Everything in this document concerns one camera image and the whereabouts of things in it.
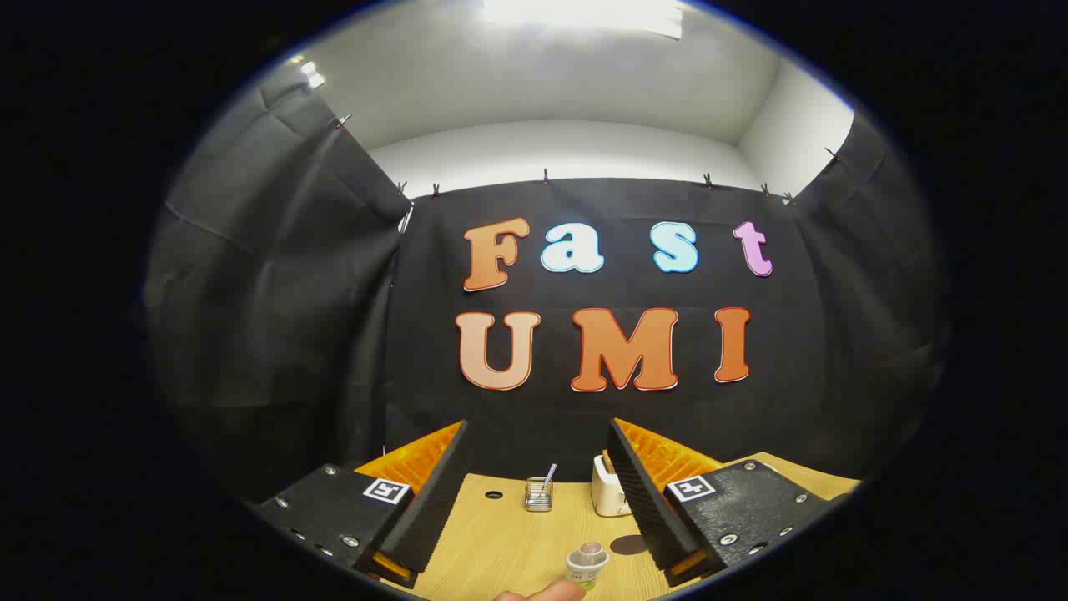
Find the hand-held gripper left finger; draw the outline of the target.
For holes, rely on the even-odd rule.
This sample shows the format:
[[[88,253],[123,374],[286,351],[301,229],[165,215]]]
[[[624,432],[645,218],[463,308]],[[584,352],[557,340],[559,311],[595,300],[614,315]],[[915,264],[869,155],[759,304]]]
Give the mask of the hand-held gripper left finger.
[[[459,420],[366,464],[318,466],[252,508],[323,559],[412,588],[468,475],[468,430]]]

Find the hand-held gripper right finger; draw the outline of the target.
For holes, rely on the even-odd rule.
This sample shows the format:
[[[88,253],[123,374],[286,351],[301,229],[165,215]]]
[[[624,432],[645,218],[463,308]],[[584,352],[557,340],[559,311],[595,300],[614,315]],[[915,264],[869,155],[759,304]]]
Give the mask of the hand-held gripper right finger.
[[[672,587],[773,550],[839,505],[760,460],[724,465],[626,420],[610,420],[607,453]]]

